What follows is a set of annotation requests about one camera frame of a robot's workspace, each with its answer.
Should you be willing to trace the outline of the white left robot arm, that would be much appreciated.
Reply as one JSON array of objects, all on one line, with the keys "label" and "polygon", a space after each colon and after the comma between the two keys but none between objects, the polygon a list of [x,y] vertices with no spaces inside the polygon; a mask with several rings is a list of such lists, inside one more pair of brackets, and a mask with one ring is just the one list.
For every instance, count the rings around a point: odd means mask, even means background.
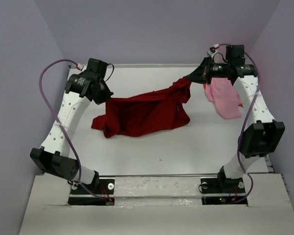
[{"label": "white left robot arm", "polygon": [[80,72],[67,79],[62,103],[56,112],[43,91],[42,79],[48,69],[60,62],[57,60],[49,64],[39,77],[40,94],[54,117],[54,123],[40,147],[31,150],[30,157],[44,173],[76,183],[88,194],[94,195],[99,186],[99,173],[82,165],[72,139],[89,104],[94,102],[100,105],[113,95],[105,79],[109,64],[90,58],[86,68],[83,68],[70,60]]}]

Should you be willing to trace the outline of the dark red t shirt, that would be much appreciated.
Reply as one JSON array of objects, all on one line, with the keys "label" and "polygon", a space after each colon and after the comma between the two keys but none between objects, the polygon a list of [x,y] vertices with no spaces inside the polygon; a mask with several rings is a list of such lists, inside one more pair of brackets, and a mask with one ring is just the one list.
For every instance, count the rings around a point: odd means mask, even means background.
[{"label": "dark red t shirt", "polygon": [[112,98],[105,103],[105,114],[93,119],[91,128],[106,138],[115,135],[141,137],[173,130],[190,122],[183,108],[191,97],[191,82],[184,77],[162,90],[128,98]]}]

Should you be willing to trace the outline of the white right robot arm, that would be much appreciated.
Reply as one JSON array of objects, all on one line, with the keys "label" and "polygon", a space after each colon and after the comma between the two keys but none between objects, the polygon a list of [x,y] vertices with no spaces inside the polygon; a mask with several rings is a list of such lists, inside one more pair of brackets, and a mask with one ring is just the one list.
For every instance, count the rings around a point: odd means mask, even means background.
[{"label": "white right robot arm", "polygon": [[260,91],[257,66],[255,62],[245,62],[250,56],[244,45],[225,44],[223,63],[214,60],[219,47],[219,44],[210,47],[207,57],[186,79],[205,85],[211,85],[213,78],[228,79],[241,98],[246,115],[236,154],[221,167],[216,178],[202,179],[200,186],[203,194],[243,193],[243,175],[255,162],[276,150],[285,125],[270,113]]}]

